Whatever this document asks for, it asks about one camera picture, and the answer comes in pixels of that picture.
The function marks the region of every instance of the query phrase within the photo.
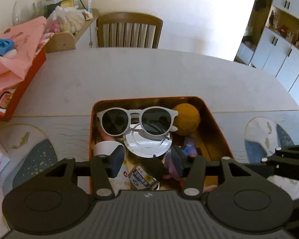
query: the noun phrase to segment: dark sunglasses lens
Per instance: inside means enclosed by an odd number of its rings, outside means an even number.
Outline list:
[[[171,115],[163,109],[149,109],[142,115],[142,124],[151,135],[162,135],[171,126]]]
[[[128,126],[128,115],[119,109],[109,110],[102,117],[102,125],[104,130],[111,135],[122,134]]]

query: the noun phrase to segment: orange box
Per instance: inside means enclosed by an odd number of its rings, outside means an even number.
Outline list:
[[[196,139],[196,147],[202,151],[202,155],[208,161],[219,161],[223,156],[233,157],[227,142],[220,131],[219,126],[213,118],[210,110],[207,108],[204,101],[198,97],[161,97],[161,98],[141,98],[141,99],[123,99],[123,100],[107,100],[99,101],[94,104],[91,114],[91,128],[90,128],[90,150],[89,158],[93,157],[93,146],[102,141],[101,135],[97,130],[98,119],[96,113],[112,107],[120,107],[127,110],[131,109],[145,109],[151,106],[161,106],[169,109],[174,108],[181,103],[189,103],[195,106],[200,113],[201,122],[191,136]],[[182,146],[184,143],[184,136],[179,136],[172,133],[172,144]],[[122,136],[115,137],[115,140],[123,142]],[[128,171],[138,163],[138,159],[133,157],[126,150]],[[217,184],[217,177],[207,177],[204,186]],[[166,180],[166,184],[161,184],[161,189],[176,189],[179,184],[172,180]]]
[[[39,54],[33,59],[32,66],[29,68],[26,78],[23,82],[18,84],[16,90],[14,91],[5,114],[3,116],[0,116],[0,121],[9,121],[12,118],[12,115],[16,110],[21,97],[25,93],[33,77],[39,71],[45,60],[46,57],[44,49],[41,49]]]

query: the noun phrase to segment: plastic bag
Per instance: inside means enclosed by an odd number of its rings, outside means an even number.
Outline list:
[[[68,19],[65,16],[64,9],[60,6],[57,6],[55,10],[51,13],[49,18],[55,18],[59,25],[60,32],[69,32],[72,33],[71,25]]]
[[[74,7],[64,8],[64,14],[71,25],[71,33],[78,32],[85,22],[83,14]]]
[[[53,33],[60,32],[58,20],[56,18],[56,13],[54,12],[52,12],[46,20],[46,27],[44,33],[49,33],[49,32],[53,32]]]

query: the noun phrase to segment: white sunglasses frame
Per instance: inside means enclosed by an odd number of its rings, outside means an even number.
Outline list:
[[[168,130],[164,133],[164,134],[160,134],[160,135],[152,135],[150,133],[148,133],[145,128],[143,127],[143,124],[142,124],[142,115],[145,111],[147,110],[150,110],[150,109],[163,109],[165,111],[167,111],[170,116],[171,116],[171,125],[170,127],[168,128]],[[112,134],[109,134],[105,131],[104,127],[103,127],[103,123],[102,123],[102,118],[103,118],[103,115],[108,112],[109,110],[122,110],[124,112],[126,112],[127,116],[128,116],[128,125],[126,127],[126,129],[124,130],[124,132],[122,132],[121,134],[118,134],[118,135],[112,135]],[[172,131],[172,132],[175,132],[178,130],[177,127],[173,126],[173,122],[174,122],[174,119],[176,116],[178,116],[178,111],[174,111],[174,110],[171,110],[171,109],[168,109],[168,108],[164,108],[164,107],[160,107],[160,106],[152,106],[152,107],[148,107],[146,109],[143,109],[143,110],[126,110],[126,109],[123,109],[123,108],[119,108],[119,107],[114,107],[114,108],[109,108],[107,110],[104,110],[104,111],[101,111],[101,112],[98,112],[96,113],[96,116],[98,117],[98,119],[100,120],[100,124],[101,124],[101,127],[103,129],[103,131],[108,134],[109,136],[113,136],[113,137],[118,137],[118,136],[121,136],[123,135],[124,133],[126,133],[128,131],[128,129],[130,128],[131,126],[131,121],[132,121],[132,118],[131,118],[131,115],[132,114],[139,114],[139,122],[140,122],[140,125],[142,127],[142,130],[149,136],[151,137],[161,137],[161,136],[164,136],[166,135],[169,131]]]

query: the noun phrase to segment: sunglasses temple arm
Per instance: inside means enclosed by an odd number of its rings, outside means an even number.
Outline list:
[[[171,131],[172,131],[172,132],[175,132],[175,131],[177,131],[177,130],[178,130],[177,127],[175,127],[175,126],[171,126]]]

